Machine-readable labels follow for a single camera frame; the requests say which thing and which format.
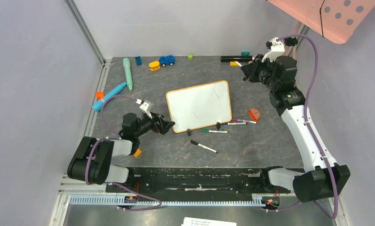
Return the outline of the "yellow framed whiteboard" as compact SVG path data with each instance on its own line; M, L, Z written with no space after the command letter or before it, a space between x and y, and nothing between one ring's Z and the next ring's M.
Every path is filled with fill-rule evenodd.
M225 80L169 91L166 100L175 133L232 120L229 83Z

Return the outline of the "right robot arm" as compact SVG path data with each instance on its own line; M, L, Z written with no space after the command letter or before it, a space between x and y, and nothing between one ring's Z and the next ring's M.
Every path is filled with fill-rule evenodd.
M260 188L272 192L282 187L293 192L300 202L312 202L340 195L351 172L339 165L319 138L311 122L303 93L295 86L297 61L279 56L273 62L258 55L241 66L244 80L259 82L270 91L270 102L290 130L300 152L304 172L274 166L263 169Z

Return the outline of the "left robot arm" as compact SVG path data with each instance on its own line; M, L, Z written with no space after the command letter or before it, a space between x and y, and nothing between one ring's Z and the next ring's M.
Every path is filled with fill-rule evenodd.
M138 118L134 113L127 113L118 137L82 138L68 165L67 176L87 184L117 182L124 192L130 192L135 188L135 178L129 175L128 168L112 164L112 158L134 155L140 136L149 131L164 135L173 126L175 122L164 120L160 114L144 113Z

